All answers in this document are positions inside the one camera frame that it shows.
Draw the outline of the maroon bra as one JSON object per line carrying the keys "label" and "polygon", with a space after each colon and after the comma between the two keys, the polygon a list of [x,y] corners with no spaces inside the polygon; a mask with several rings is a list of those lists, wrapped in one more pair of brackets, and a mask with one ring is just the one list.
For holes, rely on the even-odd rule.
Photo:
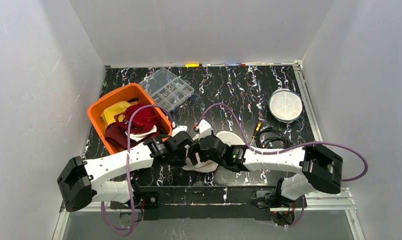
{"label": "maroon bra", "polygon": [[[118,146],[126,149],[128,140],[127,125],[121,127],[117,122],[109,125],[105,130],[104,137],[110,144],[117,143]],[[146,135],[143,135],[139,129],[131,127],[131,141],[140,142],[144,138],[146,138]]]}

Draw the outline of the white mesh bag blue trim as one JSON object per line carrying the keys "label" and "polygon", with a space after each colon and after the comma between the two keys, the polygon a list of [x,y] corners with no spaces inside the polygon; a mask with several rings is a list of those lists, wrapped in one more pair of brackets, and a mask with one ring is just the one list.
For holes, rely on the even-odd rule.
{"label": "white mesh bag blue trim", "polygon": [[268,108],[278,121],[292,123],[301,116],[303,103],[298,94],[282,88],[273,92],[268,101]]}

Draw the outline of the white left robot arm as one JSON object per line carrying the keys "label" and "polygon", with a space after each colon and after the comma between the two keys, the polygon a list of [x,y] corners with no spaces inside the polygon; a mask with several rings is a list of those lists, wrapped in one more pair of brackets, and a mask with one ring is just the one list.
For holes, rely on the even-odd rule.
{"label": "white left robot arm", "polygon": [[149,138],[129,150],[105,157],[82,160],[71,158],[59,177],[57,184],[68,212],[79,211],[92,202],[133,202],[134,190],[126,181],[113,178],[154,164],[182,167],[186,154],[194,140],[185,131],[163,139]]}

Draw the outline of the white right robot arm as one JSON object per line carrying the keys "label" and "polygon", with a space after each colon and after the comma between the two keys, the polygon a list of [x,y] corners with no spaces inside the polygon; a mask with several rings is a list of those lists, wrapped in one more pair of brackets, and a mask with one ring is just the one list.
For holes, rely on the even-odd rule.
{"label": "white right robot arm", "polygon": [[221,166],[232,172],[275,170],[292,172],[276,187],[276,195],[294,201],[310,192],[339,194],[343,159],[322,144],[296,145],[293,149],[249,148],[227,131],[197,138],[188,151],[185,171],[210,173]]}

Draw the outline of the crimson red bra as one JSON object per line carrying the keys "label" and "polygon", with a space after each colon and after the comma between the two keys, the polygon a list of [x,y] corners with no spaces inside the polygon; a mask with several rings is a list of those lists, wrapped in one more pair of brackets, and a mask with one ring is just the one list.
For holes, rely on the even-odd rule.
{"label": "crimson red bra", "polygon": [[[124,112],[114,116],[115,124],[127,131],[131,116],[145,104],[134,104],[129,106]],[[131,134],[142,134],[152,130],[159,123],[159,116],[154,112],[152,107],[140,110],[132,119],[130,125]]]}

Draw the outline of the white mesh bag beige trim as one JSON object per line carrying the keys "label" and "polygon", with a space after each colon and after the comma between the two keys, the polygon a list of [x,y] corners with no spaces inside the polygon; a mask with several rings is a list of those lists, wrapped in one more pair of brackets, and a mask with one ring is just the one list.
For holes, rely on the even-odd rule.
{"label": "white mesh bag beige trim", "polygon": [[[216,137],[218,137],[222,142],[227,144],[227,148],[224,154],[224,159],[225,159],[225,165],[222,166],[223,168],[230,170],[230,171],[234,171],[234,172],[240,172],[241,170],[238,168],[238,165],[235,163],[231,163],[230,161],[233,159],[233,150],[237,147],[237,146],[244,146],[244,142],[243,140],[238,137],[237,135],[235,135],[232,132],[228,132],[228,131],[221,131],[219,133],[217,133],[215,135]],[[198,141],[197,140],[195,142],[194,146],[198,146]],[[186,158],[186,165],[182,167],[182,169],[184,171],[195,171],[195,172],[200,172],[200,173],[212,173],[214,172],[217,167],[220,166],[217,163],[213,162],[213,161],[206,161],[206,162],[202,162],[197,164],[196,166],[193,166],[190,161],[189,158]]]}

